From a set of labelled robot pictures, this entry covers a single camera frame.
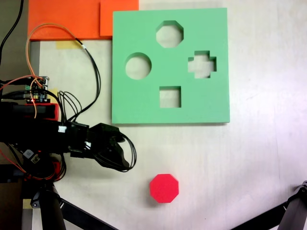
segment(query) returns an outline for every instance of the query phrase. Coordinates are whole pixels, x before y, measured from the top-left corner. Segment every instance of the circuit board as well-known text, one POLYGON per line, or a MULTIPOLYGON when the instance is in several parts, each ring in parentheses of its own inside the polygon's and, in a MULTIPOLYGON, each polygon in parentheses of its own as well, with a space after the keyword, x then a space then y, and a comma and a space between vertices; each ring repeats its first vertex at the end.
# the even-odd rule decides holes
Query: circuit board
MULTIPOLYGON (((35 81, 32 85, 32 90, 34 90, 34 89, 48 90, 49 77, 43 76, 42 78, 43 79, 38 79, 38 82, 40 84, 42 84, 43 87, 39 87, 37 85, 36 81, 35 81)), ((30 85, 26 85, 25 89, 30 90, 30 85)), ((32 94, 32 96, 33 96, 33 100, 34 100, 35 103, 50 103, 50 99, 48 98, 48 95, 45 92, 35 92, 35 93, 32 94)), ((27 104, 33 103, 32 99, 31 99, 31 95, 29 93, 25 93, 24 98, 26 99, 27 104)))

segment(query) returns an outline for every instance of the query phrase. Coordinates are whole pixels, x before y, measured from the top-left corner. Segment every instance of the black stand leg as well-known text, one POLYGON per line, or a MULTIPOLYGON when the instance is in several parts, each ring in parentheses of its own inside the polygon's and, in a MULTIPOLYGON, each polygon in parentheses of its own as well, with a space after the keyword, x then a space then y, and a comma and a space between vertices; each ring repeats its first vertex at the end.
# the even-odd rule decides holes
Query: black stand leg
POLYGON ((270 230, 281 222, 287 202, 235 227, 232 230, 270 230))
POLYGON ((43 230, 66 230, 59 199, 54 193, 44 191, 39 198, 43 230))
POLYGON ((61 209, 65 220, 83 230, 118 230, 64 199, 61 209))
POLYGON ((232 230, 303 230, 307 218, 307 181, 287 202, 251 219, 232 230))
POLYGON ((306 218, 306 204, 298 197, 289 203, 278 230, 303 230, 306 218))

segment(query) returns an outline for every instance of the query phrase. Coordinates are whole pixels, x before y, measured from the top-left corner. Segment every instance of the octagonal hole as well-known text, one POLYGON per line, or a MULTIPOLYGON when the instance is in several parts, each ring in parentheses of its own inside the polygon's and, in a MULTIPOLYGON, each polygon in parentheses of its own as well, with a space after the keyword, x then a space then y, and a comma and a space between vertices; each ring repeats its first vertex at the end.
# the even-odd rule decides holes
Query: octagonal hole
POLYGON ((127 59, 126 74, 132 79, 141 80, 146 78, 151 69, 152 62, 146 54, 134 53, 127 59))
POLYGON ((157 28, 156 40, 164 48, 174 48, 183 41, 183 27, 176 21, 163 21, 157 28))

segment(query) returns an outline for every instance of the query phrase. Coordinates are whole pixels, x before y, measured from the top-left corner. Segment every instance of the square hole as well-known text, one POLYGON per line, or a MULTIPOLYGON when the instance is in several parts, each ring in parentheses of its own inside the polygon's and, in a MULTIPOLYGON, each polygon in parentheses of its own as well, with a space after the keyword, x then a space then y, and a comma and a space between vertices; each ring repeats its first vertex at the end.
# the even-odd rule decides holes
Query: square hole
POLYGON ((181 87, 160 87, 160 108, 181 108, 181 87))

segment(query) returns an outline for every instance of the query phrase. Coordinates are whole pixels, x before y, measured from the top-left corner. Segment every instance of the red wire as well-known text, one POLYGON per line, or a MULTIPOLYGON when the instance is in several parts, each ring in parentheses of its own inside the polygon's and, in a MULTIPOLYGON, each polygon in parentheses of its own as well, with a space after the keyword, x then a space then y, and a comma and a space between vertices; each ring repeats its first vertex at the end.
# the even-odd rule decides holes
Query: red wire
MULTIPOLYGON (((12 162, 7 156, 5 156, 4 153, 2 152, 2 150, 0 150, 0 154, 1 154, 6 160, 8 160, 10 163, 12 163, 13 165, 15 165, 20 171, 22 171, 23 173, 27 173, 27 172, 26 172, 25 170, 23 170, 20 166, 18 166, 15 162, 12 162)), ((53 172, 53 174, 52 174, 51 176, 47 177, 47 178, 39 178, 39 177, 31 176, 31 175, 30 175, 30 177, 33 178, 33 179, 39 180, 39 181, 41 181, 41 180, 50 180, 50 179, 53 178, 54 174, 55 174, 55 172, 53 172)))
POLYGON ((2 152, 2 150, 0 150, 1 155, 8 160, 10 163, 12 163, 13 165, 15 165, 18 169, 20 169, 23 173, 26 173, 21 167, 19 167, 17 164, 15 164, 14 162, 12 162, 7 156, 4 155, 4 153, 2 152))

